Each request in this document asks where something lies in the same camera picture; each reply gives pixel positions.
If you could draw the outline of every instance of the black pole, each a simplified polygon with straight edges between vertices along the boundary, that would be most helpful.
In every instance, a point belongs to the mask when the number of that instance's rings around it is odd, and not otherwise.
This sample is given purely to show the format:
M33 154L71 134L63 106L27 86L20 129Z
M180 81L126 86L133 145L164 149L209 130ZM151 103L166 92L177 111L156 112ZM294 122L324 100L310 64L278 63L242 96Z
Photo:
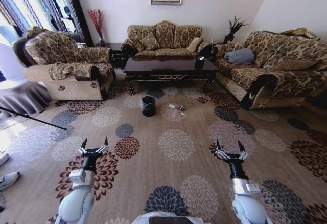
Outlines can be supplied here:
M45 123L45 124L47 124L47 125L54 126L54 127L56 127L56 128L60 128L60 129L63 129L63 130L67 130L66 128L63 128L63 127L57 126L57 125L55 125L55 124L51 124L51 123L48 123L48 122L45 122L45 121L42 121L42 120L39 120L39 119L36 119L36 118L32 118L32 117L30 117L28 114L25 115L25 114L22 114L22 113L18 113L18 112L16 112L16 111L9 110L9 109L3 108L3 107L1 107L1 106L0 106L0 110L7 111L7 112L9 112L9 113L14 113L14 114L16 114L16 115L18 115L18 116L22 116L22 117L24 117L24 118L29 118L29 119L32 119L32 120L38 121L38 122L40 122L40 123Z

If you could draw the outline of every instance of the white sneaker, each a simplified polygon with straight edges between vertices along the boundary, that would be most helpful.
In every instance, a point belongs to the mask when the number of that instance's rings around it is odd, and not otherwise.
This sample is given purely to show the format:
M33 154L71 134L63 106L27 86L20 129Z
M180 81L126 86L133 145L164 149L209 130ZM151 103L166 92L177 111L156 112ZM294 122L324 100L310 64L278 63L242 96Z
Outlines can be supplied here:
M4 177L0 178L0 191L10 187L12 184L14 184L18 178L20 177L19 172L13 172L10 174L5 175Z
M2 164L4 164L9 158L8 153L4 152L4 151L0 151L0 166Z

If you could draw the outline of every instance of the floral patterned carpet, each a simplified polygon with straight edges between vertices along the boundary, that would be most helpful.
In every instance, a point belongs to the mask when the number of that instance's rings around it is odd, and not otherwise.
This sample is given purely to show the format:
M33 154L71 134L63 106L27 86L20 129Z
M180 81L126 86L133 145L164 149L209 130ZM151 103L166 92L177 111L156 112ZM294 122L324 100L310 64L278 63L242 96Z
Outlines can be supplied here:
M109 152L97 161L95 204L89 223L127 224L138 215L169 211L210 223L238 223L231 202L229 166L214 156L214 142L250 153L243 168L262 191L255 197L274 223L327 223L327 112L315 107L246 111L217 82L136 84L129 95L124 74L107 101L53 101L36 118L63 131L24 120L0 132L10 159L0 175L21 179L0 193L0 224L54 223L71 189L70 171L83 164L76 148ZM156 99L145 117L141 98ZM168 107L186 107L185 116Z

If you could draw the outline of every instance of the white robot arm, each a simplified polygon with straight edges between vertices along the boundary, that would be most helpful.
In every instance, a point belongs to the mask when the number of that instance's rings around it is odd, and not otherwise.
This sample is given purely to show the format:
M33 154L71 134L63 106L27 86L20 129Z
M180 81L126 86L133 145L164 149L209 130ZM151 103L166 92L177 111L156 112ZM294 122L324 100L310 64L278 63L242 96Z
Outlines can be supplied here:
M108 150L108 139L106 138L102 147L88 150L85 150L86 142L87 138L82 146L77 148L84 158L84 164L81 169L73 170L69 175L69 179L73 182L73 191L60 203L55 224L70 222L87 224L94 201L92 188L96 162Z
M232 204L238 219L242 224L272 224L263 205L252 198L251 192L260 192L260 189L256 185L249 183L249 179L243 171L242 163L248 156L244 146L239 141L241 155L222 151L218 140L216 148L216 156L227 162L230 167L230 178L235 193L235 199Z

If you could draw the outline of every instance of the sofa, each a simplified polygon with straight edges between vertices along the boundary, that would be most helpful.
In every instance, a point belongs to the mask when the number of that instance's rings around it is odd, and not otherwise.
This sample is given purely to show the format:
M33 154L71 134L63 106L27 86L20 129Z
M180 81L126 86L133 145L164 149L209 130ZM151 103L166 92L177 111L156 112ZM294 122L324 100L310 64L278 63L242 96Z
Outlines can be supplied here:
M143 44L149 44L145 39L153 35L157 44L146 49ZM204 56L210 57L212 45L201 41L196 50L191 52L186 48L196 37L202 36L200 26L177 26L168 21L162 21L154 26L130 25L127 29L128 38L122 44L123 62L132 56Z
M226 53L241 48L253 51L252 64L228 62ZM303 106L327 88L327 42L255 31L244 44L218 44L213 52L216 79L246 109Z
M25 77L54 100L106 100L115 79L110 48L78 48L71 35L35 29L13 44Z

